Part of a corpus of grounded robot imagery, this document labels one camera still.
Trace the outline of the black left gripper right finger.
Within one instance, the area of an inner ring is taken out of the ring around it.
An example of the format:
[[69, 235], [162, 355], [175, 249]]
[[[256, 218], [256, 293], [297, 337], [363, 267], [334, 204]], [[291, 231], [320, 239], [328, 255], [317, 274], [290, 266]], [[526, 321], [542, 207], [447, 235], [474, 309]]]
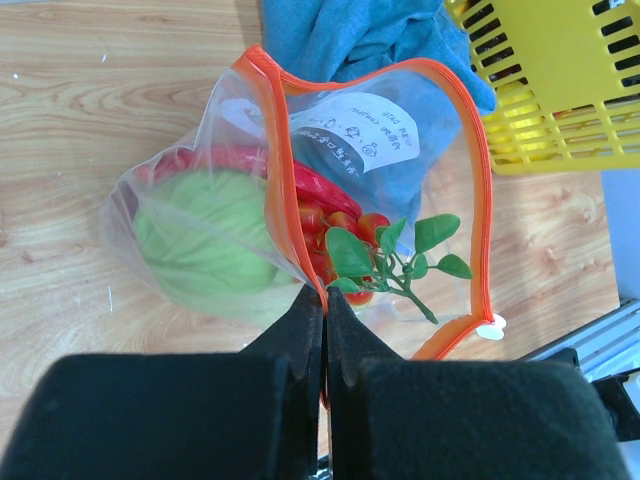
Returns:
[[595, 388], [553, 361], [406, 360], [337, 288], [326, 317], [337, 479], [625, 479]]

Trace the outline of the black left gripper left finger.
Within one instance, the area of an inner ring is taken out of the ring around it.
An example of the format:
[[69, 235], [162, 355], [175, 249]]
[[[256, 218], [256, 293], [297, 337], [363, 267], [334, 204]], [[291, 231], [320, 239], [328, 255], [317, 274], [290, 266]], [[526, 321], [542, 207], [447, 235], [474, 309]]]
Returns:
[[323, 309], [303, 288], [236, 353], [78, 354], [27, 401], [5, 479], [306, 479], [317, 469]]

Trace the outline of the cherry tomato branch toy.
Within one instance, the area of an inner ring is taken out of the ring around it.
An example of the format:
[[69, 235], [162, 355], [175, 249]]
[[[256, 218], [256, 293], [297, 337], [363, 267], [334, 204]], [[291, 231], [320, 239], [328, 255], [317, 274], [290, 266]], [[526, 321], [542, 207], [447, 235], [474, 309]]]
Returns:
[[457, 239], [458, 215], [430, 213], [415, 223], [378, 212], [354, 219], [301, 200], [297, 210], [316, 277], [338, 288], [364, 323], [439, 327], [469, 313], [475, 272]]

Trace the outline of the red chili pepper toy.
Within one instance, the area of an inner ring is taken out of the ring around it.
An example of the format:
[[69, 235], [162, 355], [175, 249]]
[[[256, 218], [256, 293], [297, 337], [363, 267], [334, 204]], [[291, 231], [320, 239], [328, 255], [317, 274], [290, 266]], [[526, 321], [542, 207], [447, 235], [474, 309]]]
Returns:
[[[211, 167], [266, 179], [267, 157], [266, 151], [251, 146], [214, 146], [209, 150], [178, 147], [163, 153], [155, 165], [135, 167], [134, 175], [141, 182], [159, 181], [187, 170]], [[337, 184], [297, 160], [293, 160], [293, 167], [299, 200], [317, 203], [327, 215], [344, 212], [354, 219], [362, 215], [361, 206]]]

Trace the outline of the clear zip top bag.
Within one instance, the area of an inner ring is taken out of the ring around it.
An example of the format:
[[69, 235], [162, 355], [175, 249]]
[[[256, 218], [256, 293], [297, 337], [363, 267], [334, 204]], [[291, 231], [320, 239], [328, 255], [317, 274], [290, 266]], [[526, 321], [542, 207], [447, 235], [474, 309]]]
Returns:
[[272, 324], [303, 288], [362, 323], [417, 324], [419, 360], [497, 330], [490, 155], [452, 69], [417, 58], [315, 83], [248, 48], [198, 127], [121, 175], [99, 234], [190, 310]]

